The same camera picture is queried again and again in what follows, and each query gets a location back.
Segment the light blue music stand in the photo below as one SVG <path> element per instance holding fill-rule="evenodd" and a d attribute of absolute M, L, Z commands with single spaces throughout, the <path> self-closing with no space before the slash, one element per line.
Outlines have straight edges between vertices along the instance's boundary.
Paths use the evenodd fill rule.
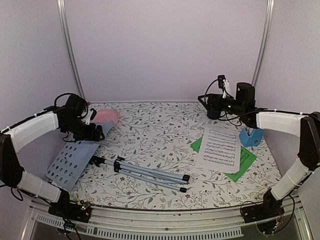
<path fill-rule="evenodd" d="M 67 139 L 60 152 L 46 170 L 45 176 L 67 191 L 71 191 L 81 177 L 87 164 L 91 163 L 97 167 L 107 165 L 111 167 L 116 174 L 123 174 L 149 184 L 182 193 L 187 191 L 183 185 L 189 182 L 189 175 L 181 175 L 133 165 L 119 156 L 115 160 L 97 157 L 94 153 L 99 146 L 100 143 L 96 141 Z"/>

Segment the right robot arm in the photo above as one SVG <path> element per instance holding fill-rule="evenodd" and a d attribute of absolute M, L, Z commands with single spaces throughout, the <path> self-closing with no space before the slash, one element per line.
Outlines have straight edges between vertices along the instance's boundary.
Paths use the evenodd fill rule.
<path fill-rule="evenodd" d="M 271 151 L 288 150 L 284 157 L 296 159 L 291 162 L 282 178 L 263 195 L 262 204 L 255 211 L 262 218 L 269 218 L 282 206 L 283 199 L 296 191 L 320 166 L 320 114 L 297 113 L 256 107 L 256 89 L 247 82 L 236 85 L 235 97 L 229 94 L 227 80 L 216 80 L 221 94 L 206 91 L 198 101 L 207 111 L 207 116 L 220 120 L 221 113 L 232 114 L 251 129 L 268 132 Z"/>

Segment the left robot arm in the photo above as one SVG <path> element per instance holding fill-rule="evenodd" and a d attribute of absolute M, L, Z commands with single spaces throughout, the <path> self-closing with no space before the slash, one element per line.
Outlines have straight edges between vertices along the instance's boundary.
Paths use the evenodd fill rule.
<path fill-rule="evenodd" d="M 72 133 L 77 142 L 100 142 L 105 139 L 102 126 L 92 122 L 96 110 L 89 108 L 88 102 L 75 93 L 67 92 L 65 95 L 68 99 L 63 106 L 55 102 L 0 132 L 0 180 L 5 187 L 55 204 L 55 209 L 63 217 L 70 217 L 75 210 L 69 193 L 25 171 L 17 157 L 23 147 L 55 130 Z"/>

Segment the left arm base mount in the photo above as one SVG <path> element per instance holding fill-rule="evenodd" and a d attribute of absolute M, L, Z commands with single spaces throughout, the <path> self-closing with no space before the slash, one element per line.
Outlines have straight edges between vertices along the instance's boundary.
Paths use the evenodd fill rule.
<path fill-rule="evenodd" d="M 50 204 L 48 213 L 69 220 L 88 223 L 92 214 L 92 208 L 89 201 L 57 202 Z"/>

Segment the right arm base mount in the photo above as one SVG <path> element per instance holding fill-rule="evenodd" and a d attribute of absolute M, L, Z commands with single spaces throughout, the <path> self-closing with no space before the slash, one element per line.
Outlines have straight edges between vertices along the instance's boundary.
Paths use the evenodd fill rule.
<path fill-rule="evenodd" d="M 283 200 L 264 199 L 262 203 L 249 206 L 241 206 L 240 214 L 245 223 L 258 222 L 272 219 L 257 224 L 257 229 L 261 234 L 273 235 L 279 232 L 281 220 L 285 213 L 282 206 Z"/>

